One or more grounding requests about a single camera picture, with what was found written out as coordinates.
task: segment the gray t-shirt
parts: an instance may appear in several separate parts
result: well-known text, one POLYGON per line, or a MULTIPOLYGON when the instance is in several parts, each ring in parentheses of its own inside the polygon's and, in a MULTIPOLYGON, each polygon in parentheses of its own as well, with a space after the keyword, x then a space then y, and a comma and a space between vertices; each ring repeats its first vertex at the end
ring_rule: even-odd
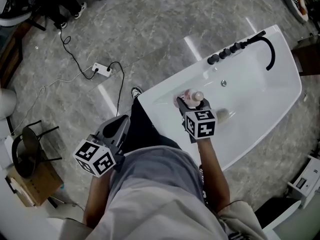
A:
POLYGON ((72 233, 79 228, 69 226, 60 240, 267 239, 247 203, 233 202, 218 214, 205 206, 202 175, 180 149, 154 146, 128 153, 110 183, 95 229, 79 238, 72 233))

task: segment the white device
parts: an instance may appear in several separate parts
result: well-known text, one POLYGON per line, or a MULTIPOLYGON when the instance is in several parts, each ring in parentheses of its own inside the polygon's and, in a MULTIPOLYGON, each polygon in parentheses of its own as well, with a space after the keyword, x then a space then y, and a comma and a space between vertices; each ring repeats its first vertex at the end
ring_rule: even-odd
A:
POLYGON ((116 165, 109 148, 85 139, 81 140, 72 156, 83 170, 98 178, 116 165))
POLYGON ((294 183, 288 182, 288 186, 292 188, 290 196, 301 200, 302 208, 314 197, 315 192, 320 188, 320 160, 312 156, 300 176, 294 183))
POLYGON ((112 73, 111 67, 108 68, 107 66, 101 65, 99 63, 94 63, 92 67, 92 71, 96 71, 97 73, 104 75, 105 77, 109 77, 112 73))

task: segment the sneaker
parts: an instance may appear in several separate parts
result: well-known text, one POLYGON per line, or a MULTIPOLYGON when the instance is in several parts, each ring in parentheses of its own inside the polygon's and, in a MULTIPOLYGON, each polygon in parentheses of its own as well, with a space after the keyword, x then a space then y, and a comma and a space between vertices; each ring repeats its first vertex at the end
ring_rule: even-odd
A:
POLYGON ((86 2, 83 2, 81 5, 81 10, 76 14, 74 15, 74 18, 77 20, 81 17, 82 13, 84 12, 84 10, 87 8, 87 3, 86 2))
POLYGON ((68 26, 68 23, 67 23, 67 22, 64 22, 64 23, 61 23, 61 24, 60 24, 60 27, 61 27, 62 29, 65 29, 67 26, 68 26))
POLYGON ((132 95, 133 99, 135 99, 136 97, 138 97, 142 93, 143 93, 143 91, 138 86, 132 87, 132 89, 131 89, 131 95, 132 95))

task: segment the faucet handle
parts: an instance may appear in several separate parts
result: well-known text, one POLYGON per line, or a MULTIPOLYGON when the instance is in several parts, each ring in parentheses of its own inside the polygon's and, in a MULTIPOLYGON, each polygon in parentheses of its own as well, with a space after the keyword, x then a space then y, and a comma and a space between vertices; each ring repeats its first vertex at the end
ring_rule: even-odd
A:
POLYGON ((241 49, 241 45, 240 43, 236 42, 233 46, 231 46, 230 48, 230 52, 232 52, 233 54, 241 49))
POLYGON ((241 49, 246 48, 246 47, 247 47, 247 45, 248 45, 248 43, 247 43, 247 42, 240 42, 240 47, 241 47, 241 49))
POLYGON ((207 59, 207 62, 210 64, 210 65, 213 65, 214 63, 218 62, 220 60, 220 57, 218 54, 213 54, 211 57, 209 57, 207 59))
POLYGON ((230 51, 229 49, 225 48, 225 49, 223 49, 222 52, 219 53, 219 57, 220 57, 221 59, 224 59, 224 58, 226 58, 227 56, 229 56, 230 54, 231 54, 231 51, 230 51))

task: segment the power strip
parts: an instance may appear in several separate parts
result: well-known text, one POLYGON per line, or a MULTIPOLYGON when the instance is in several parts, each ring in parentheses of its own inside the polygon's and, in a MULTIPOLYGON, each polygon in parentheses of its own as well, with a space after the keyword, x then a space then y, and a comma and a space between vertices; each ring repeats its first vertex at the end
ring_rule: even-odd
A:
POLYGON ((107 66, 101 65, 99 63, 94 63, 92 67, 92 71, 96 71, 97 73, 104 75, 105 77, 108 78, 112 73, 112 68, 111 67, 108 68, 107 66))

